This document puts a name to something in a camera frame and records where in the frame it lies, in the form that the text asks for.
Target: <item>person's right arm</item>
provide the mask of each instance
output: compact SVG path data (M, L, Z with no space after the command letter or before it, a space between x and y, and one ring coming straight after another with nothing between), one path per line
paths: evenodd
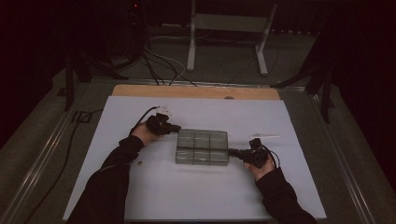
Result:
M283 176L282 169L274 169L269 159L261 169L245 163L245 167L253 173L256 186L262 194L262 204L268 214L279 224L311 224L317 221L297 202L296 193Z

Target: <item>hand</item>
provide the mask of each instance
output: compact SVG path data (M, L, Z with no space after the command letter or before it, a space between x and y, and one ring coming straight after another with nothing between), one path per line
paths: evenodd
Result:
M155 135L154 133L152 133L144 122L137 125L131 135L140 138L144 146L146 146L148 143L155 139L163 137L163 135Z
M247 168L251 173L253 173L254 178L256 181L261 179L264 175L270 173L275 169L274 162L271 157L268 157L268 160L265 162L265 164L262 166L262 168L257 168L254 165L250 163L244 162L245 168Z

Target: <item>person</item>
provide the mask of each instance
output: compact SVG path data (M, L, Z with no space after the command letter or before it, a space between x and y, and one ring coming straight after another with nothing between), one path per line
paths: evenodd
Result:
M160 136L151 133L145 123L119 142L105 159L101 169L87 182L68 224L123 224L125 199L129 188L130 163L138 152ZM267 212L278 223L317 223L298 203L292 186L285 180L280 168L274 169L269 159L261 169L251 164L244 166L253 173L256 186L263 196Z

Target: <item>transparent organizer box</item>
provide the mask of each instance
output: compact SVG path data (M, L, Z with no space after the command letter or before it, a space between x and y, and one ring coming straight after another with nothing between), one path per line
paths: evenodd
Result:
M175 160L177 164L226 166L229 162L227 133L181 129Z

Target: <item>gray floor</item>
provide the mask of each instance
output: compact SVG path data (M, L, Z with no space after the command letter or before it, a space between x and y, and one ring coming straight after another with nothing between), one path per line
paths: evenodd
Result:
M260 76L254 58L254 44L249 39L228 46L199 46L195 70L186 72L184 76L197 85L268 88L269 84L298 73L314 41L314 37L306 35L270 35L264 50L271 71L268 77ZM160 38L151 41L150 50L185 66L188 45L187 38ZM50 188L64 163L69 138L74 129L70 119L75 111L103 108L107 96L119 83L155 84L144 61L140 61L121 71L122 75L130 77L128 81L117 81L97 74L92 83L79 83L76 87L77 100L70 113L63 112L65 99L57 96L58 90L64 86L64 72L54 78L51 92L0 151L2 215L14 195L19 192L22 180L43 148L49 148L50 152L46 169L42 171L33 191L26 195L26 201L19 206L20 210L15 214L16 221L13 223L23 223ZM172 64L177 71L183 70L180 64L173 61ZM156 74L169 84L173 72L157 63L152 63L152 66ZM396 215L393 215L396 211L395 194L339 91L332 87L331 124L326 124L318 115L317 97L308 96L302 91L306 81L296 82L279 93L290 112L328 216L319 223L396 223ZM183 78L178 78L174 84L190 85ZM100 114L96 113L91 122L79 125L69 161L59 183L29 223L64 223L64 209L99 118Z

